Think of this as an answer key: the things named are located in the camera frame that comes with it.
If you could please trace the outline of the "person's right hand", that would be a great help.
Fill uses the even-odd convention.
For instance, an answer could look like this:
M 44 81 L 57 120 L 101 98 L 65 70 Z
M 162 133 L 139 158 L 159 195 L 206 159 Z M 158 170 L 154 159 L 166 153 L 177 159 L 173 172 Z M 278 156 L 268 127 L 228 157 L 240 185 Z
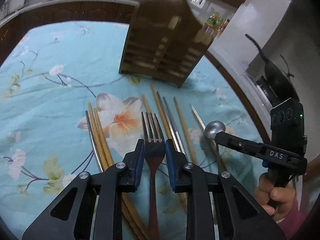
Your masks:
M 277 222 L 289 214 L 296 198 L 296 191 L 290 185 L 285 188 L 275 187 L 268 173 L 263 173 L 254 195 L 257 202 Z

